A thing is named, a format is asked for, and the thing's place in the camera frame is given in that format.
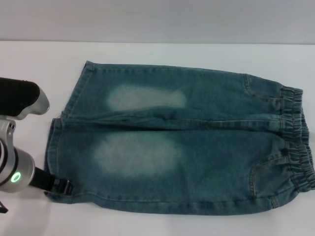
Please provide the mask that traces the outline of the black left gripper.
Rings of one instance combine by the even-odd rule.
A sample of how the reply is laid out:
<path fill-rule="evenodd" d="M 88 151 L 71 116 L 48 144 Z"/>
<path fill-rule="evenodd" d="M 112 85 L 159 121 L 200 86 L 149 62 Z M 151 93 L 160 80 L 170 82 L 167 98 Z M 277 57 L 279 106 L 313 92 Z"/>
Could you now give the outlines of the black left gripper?
<path fill-rule="evenodd" d="M 70 196 L 73 190 L 73 185 L 70 180 L 55 178 L 54 175 L 38 167 L 35 168 L 31 186 L 64 196 Z"/>

